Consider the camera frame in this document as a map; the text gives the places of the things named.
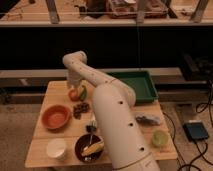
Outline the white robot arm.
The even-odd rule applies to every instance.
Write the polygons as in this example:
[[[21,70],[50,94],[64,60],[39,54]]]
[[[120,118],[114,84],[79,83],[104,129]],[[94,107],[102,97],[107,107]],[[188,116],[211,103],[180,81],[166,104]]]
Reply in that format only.
[[[82,79],[95,89],[92,109],[111,160],[113,171],[160,171],[160,167],[133,116],[135,91],[122,81],[87,65],[83,51],[67,54],[68,85],[77,88]]]

